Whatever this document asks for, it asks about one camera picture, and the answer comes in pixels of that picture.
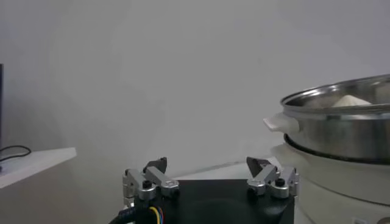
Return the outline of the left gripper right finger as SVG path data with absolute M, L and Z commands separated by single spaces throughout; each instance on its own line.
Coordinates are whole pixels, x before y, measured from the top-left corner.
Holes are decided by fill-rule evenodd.
M 274 198 L 296 197 L 299 173 L 295 167 L 279 169 L 266 159 L 247 157 L 246 163 L 252 178 L 247 180 L 249 192 L 260 197 L 270 192 Z

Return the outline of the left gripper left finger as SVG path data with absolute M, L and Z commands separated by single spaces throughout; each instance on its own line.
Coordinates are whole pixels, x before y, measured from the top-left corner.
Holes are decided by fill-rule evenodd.
M 122 175 L 122 194 L 125 207 L 135 206 L 135 201 L 149 203 L 157 197 L 176 199 L 180 184 L 168 177 L 167 157 L 149 161 L 143 170 L 126 169 Z

